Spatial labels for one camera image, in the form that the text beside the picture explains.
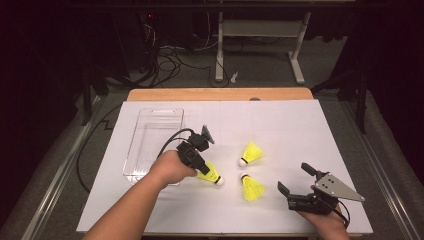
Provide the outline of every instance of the human arm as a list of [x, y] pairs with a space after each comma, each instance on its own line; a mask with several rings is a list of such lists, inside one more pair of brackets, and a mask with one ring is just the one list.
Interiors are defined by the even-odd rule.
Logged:
[[327, 216], [301, 211], [297, 213], [308, 220], [315, 227], [319, 236], [325, 240], [350, 239], [344, 226], [343, 219], [334, 212], [331, 212]]
[[137, 239], [143, 235], [160, 191], [168, 184], [196, 176], [181, 163], [176, 151], [159, 156], [140, 181], [131, 187], [85, 234], [87, 239]]

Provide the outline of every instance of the metal stand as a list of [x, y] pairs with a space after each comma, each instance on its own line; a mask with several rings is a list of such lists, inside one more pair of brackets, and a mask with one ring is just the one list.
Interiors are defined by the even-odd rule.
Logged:
[[309, 24], [310, 12], [305, 13], [303, 21], [251, 21], [251, 20], [226, 20], [223, 13], [219, 13], [218, 26], [218, 52], [216, 56], [215, 80], [224, 79], [224, 53], [222, 42], [224, 36], [261, 36], [261, 37], [295, 37], [297, 39], [294, 51], [288, 52], [288, 57], [293, 69], [296, 82], [305, 84], [297, 57], [303, 38]]

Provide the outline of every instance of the table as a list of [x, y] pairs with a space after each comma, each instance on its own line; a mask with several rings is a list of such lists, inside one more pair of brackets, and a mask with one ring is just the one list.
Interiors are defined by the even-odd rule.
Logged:
[[[252, 98], [261, 101], [246, 101]], [[131, 187], [122, 175], [122, 167], [138, 110], [146, 107], [184, 108], [187, 125], [198, 131], [207, 123], [216, 144], [201, 155], [213, 161], [226, 180], [217, 187], [189, 178], [179, 186], [164, 189], [146, 235], [316, 235], [306, 220], [287, 209], [285, 197], [277, 190], [277, 181], [282, 181], [293, 193], [310, 192], [314, 179], [300, 169], [302, 161], [331, 171], [354, 188], [319, 102], [308, 89], [138, 89], [129, 94], [121, 109], [77, 231], [87, 231]], [[239, 169], [236, 163], [248, 139], [262, 145], [266, 155]], [[243, 171], [265, 185], [266, 193], [259, 200], [247, 202], [241, 197], [239, 175]], [[352, 216], [350, 235], [371, 233], [361, 203], [345, 204]]]

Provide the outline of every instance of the floor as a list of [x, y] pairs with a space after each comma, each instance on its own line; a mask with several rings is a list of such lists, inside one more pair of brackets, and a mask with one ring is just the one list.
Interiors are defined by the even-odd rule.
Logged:
[[[228, 81], [223, 83], [213, 79], [215, 49], [176, 50], [178, 55], [173, 49], [162, 49], [163, 56], [171, 56], [174, 61], [167, 61], [165, 57], [160, 60], [161, 79], [175, 68], [175, 62], [184, 64], [178, 65], [178, 75], [157, 87], [298, 87], [286, 55], [294, 44], [292, 39], [248, 40], [243, 45], [239, 39], [224, 42], [224, 69]], [[299, 62], [305, 87], [328, 79], [345, 41], [326, 43], [316, 38], [304, 42]], [[229, 81], [235, 73], [238, 73], [235, 82]], [[140, 75], [139, 71], [132, 72], [133, 79]], [[91, 187], [119, 114], [118, 106], [129, 91], [125, 87], [110, 88], [107, 97], [93, 97], [94, 114], [90, 123], [81, 126], [83, 111], [80, 110], [51, 147], [1, 229], [0, 239], [82, 237], [75, 232], [88, 197], [81, 182]], [[367, 197], [364, 208], [374, 233], [360, 239], [420, 239], [424, 236], [423, 229], [419, 228], [424, 226], [424, 189], [379, 114], [372, 94], [368, 92], [367, 95], [367, 133], [362, 134], [354, 123], [354, 99], [339, 102], [336, 93], [337, 89], [323, 90], [314, 97], [320, 101], [357, 191]], [[76, 105], [81, 106], [81, 103], [78, 98]]]

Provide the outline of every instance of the forearm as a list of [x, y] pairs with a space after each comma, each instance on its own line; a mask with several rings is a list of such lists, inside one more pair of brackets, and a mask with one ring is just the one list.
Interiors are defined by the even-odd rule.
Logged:
[[139, 240], [165, 186], [160, 179], [146, 175], [103, 215], [83, 239]]

